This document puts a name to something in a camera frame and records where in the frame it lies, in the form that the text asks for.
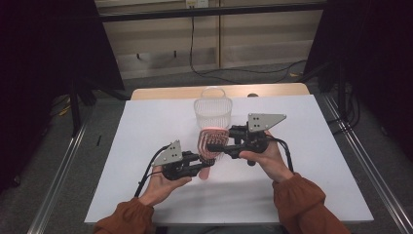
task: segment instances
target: metal rail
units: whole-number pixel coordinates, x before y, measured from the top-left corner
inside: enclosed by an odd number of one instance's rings
[[[325,102],[328,105],[333,116],[337,119],[340,117],[340,113],[337,111],[337,103],[331,96],[323,96]],[[382,199],[384,205],[388,209],[390,215],[394,219],[400,233],[402,234],[413,234],[413,225],[410,217],[407,215],[406,211],[395,197],[389,186],[383,180],[370,156],[367,154],[361,142],[358,140],[356,134],[351,129],[350,125],[346,122],[339,121],[340,128],[349,142],[351,148],[355,152],[358,160],[364,168],[370,178],[371,183],[376,188],[377,193]]]
[[[316,11],[324,10],[327,7],[343,6],[341,3],[327,2],[310,2],[310,3],[292,3],[292,4],[273,4],[261,6],[245,7],[215,7],[215,8],[197,8],[197,9],[179,9],[158,12],[142,13],[121,13],[121,14],[101,14],[99,20],[109,21],[127,21],[127,20],[156,20],[172,18],[191,18],[191,17],[210,17],[225,15],[243,15],[259,13],[276,13],[276,12],[299,12],[299,11]]]
[[[94,108],[90,107],[86,113],[85,122],[81,126],[78,134],[70,140],[69,146],[64,154],[63,160],[61,161],[60,167],[57,170],[55,179],[49,188],[49,191],[43,200],[43,203],[36,216],[34,217],[27,234],[42,234],[49,222],[49,218],[57,202],[57,198],[60,194],[60,190],[63,187],[66,176],[69,172],[70,165],[76,156],[77,149],[82,142],[83,135],[85,133],[86,127],[91,119]]]

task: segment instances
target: finger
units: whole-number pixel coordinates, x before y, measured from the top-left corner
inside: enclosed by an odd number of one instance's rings
[[[158,173],[162,171],[162,166],[156,166],[152,169],[152,173]]]
[[[187,184],[190,181],[192,181],[191,177],[182,177],[180,179],[177,179],[177,180],[173,181],[172,182],[172,187],[173,188],[181,187],[181,186]]]
[[[266,131],[264,131],[264,133],[265,133],[265,135],[268,135],[268,136],[273,136],[271,133],[270,133],[270,131],[268,131],[268,130],[266,130]]]
[[[259,163],[262,156],[251,151],[242,151],[240,153],[240,158]]]

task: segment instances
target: white paper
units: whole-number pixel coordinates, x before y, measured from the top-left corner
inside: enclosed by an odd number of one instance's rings
[[[111,215],[118,203],[130,200],[149,160],[162,146],[179,139],[182,150],[198,153],[200,129],[193,102],[127,102],[85,222],[95,223]],[[233,98],[232,125],[245,125],[248,113],[286,114],[270,132],[288,144],[295,172],[324,191],[326,206],[340,220],[373,220],[313,96]],[[250,167],[245,160],[224,155],[208,180],[194,177],[155,206],[153,221],[226,225],[278,223],[279,218],[272,181],[259,165]]]

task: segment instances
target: orange jacket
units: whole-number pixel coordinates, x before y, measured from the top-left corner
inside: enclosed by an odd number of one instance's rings
[[[281,183],[273,182],[273,187],[280,222],[290,234],[350,234],[343,223],[325,207],[325,194],[313,182],[295,174]],[[149,233],[153,212],[153,208],[133,198],[120,203],[113,215],[97,222],[94,233]]]

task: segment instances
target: clear plastic cup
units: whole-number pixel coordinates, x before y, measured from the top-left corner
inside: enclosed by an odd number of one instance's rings
[[[232,101],[226,97],[225,91],[216,86],[205,88],[201,97],[194,102],[198,126],[228,128],[231,123]]]

